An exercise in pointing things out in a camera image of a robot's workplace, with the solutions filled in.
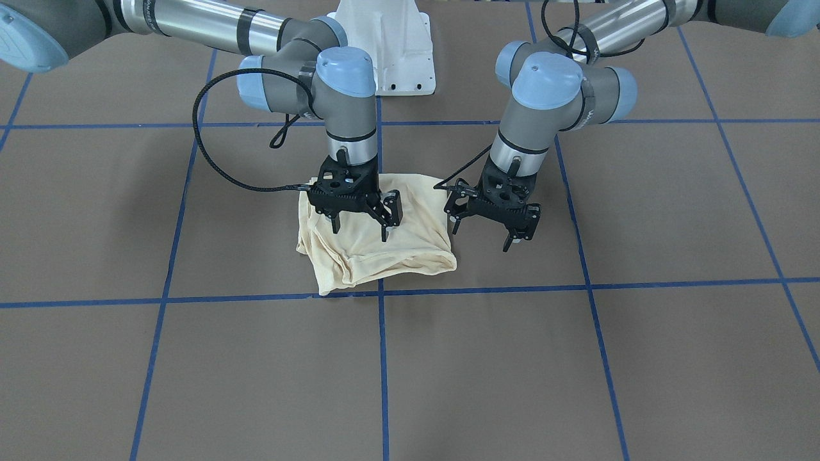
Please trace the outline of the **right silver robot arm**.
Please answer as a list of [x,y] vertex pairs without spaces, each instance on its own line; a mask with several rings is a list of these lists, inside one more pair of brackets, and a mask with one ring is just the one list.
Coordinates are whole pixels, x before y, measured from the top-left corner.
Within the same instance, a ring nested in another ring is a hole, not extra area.
[[351,47],[330,17],[298,20],[225,1],[3,1],[2,60],[44,73],[119,34],[156,34],[243,56],[240,68],[214,77],[197,94],[194,137],[208,164],[200,131],[201,103],[219,82],[236,79],[249,107],[282,113],[270,141],[279,148],[297,120],[322,120],[328,156],[303,191],[315,211],[340,231],[342,212],[366,213],[387,240],[402,219],[399,192],[383,192],[377,171],[377,98],[371,56]]

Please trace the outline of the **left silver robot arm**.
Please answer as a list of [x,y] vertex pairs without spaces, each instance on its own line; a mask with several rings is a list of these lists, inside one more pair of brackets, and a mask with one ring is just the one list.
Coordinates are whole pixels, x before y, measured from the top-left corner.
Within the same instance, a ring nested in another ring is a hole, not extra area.
[[482,216],[507,230],[504,250],[533,238],[541,206],[530,202],[537,173],[557,134],[623,119],[637,101],[630,71],[599,67],[602,58],[631,53],[652,35],[703,21],[768,36],[797,37],[818,26],[817,1],[615,1],[592,17],[548,30],[538,43],[512,42],[498,55],[495,73],[511,91],[500,127],[484,149],[480,180],[453,175],[443,207],[453,222]]

